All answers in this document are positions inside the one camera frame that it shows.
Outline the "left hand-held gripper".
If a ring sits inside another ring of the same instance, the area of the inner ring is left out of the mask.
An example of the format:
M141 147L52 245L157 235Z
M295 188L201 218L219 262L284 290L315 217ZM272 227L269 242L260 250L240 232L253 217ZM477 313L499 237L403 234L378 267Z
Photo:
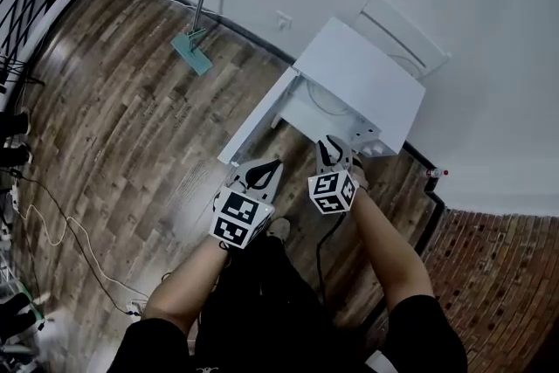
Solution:
M275 212L273 199L283 169L280 159L252 159L239 165L233 183L222 187L214 199L209 234L228 246L246 248Z

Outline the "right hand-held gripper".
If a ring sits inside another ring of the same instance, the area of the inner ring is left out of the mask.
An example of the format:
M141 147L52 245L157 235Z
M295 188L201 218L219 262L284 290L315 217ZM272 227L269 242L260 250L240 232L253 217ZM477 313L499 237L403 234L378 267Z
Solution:
M332 160L322 140L316 142L316 175L308 180L309 196L322 215L350 210L359 183L352 176L353 153L340 137L328 135L338 156Z

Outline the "white microwave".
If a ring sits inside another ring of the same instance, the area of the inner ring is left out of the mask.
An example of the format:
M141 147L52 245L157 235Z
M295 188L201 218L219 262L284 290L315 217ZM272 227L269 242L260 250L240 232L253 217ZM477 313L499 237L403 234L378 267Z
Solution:
M330 116L309 99L306 80L349 108ZM286 121L312 142L343 139L366 157L398 155L411 130L424 87L365 37L332 17L245 119L218 156L237 165L267 128Z

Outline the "person's right forearm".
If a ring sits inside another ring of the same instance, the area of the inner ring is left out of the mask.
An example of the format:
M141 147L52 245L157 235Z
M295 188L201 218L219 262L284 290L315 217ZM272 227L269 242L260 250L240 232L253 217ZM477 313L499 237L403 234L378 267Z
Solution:
M434 295L423 261L362 187L351 215L390 311L412 296Z

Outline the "person's left forearm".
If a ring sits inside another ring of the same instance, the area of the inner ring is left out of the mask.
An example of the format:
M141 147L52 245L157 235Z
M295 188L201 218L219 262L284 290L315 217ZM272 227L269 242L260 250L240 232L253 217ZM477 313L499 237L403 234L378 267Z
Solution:
M219 243L206 237L150 295L142 319L169 321L187 335L228 259Z

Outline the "person's left beige shoe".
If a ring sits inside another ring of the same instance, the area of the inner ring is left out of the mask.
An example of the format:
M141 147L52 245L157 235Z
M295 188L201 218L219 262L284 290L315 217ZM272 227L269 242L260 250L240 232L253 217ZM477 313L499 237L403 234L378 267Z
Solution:
M282 243L285 243L289 236L290 229L290 222L286 218L277 218L267 227L266 236L277 238Z

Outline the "person's black clothing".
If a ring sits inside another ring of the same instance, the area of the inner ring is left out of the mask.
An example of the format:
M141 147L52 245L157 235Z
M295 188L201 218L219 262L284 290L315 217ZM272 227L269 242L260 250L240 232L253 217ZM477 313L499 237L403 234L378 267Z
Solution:
M464 346L436 299L396 305L381 353L397 373L467 373ZM236 252L201 313L196 343L174 324L132 324L107 373L376 373L353 356L274 237Z

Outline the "teal flat mop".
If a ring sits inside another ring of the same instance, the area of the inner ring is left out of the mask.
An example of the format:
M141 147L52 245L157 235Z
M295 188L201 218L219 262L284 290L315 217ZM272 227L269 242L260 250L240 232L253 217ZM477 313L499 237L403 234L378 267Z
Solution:
M198 0L190 30L187 33L179 33L171 41L173 48L199 76L212 68L212 62L200 49L200 44L218 27L219 18L221 18L220 14L212 10L205 11L203 6L204 0ZM201 25L203 14L214 21L210 29Z

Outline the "white power strip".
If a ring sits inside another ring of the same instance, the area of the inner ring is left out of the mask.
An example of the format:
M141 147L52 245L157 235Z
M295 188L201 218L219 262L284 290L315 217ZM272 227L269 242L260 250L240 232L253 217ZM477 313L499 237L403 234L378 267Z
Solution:
M145 300L131 300L126 305L127 314L132 321L139 321L141 319L146 304Z

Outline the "black shoe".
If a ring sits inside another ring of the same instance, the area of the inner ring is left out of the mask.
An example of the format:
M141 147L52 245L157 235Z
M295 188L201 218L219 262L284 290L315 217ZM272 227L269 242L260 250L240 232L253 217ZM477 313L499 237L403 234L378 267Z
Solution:
M16 148L0 148L0 168L23 166L32 161L31 149L22 143Z
M19 114L0 112L0 137L28 135L31 131L31 114L26 108Z

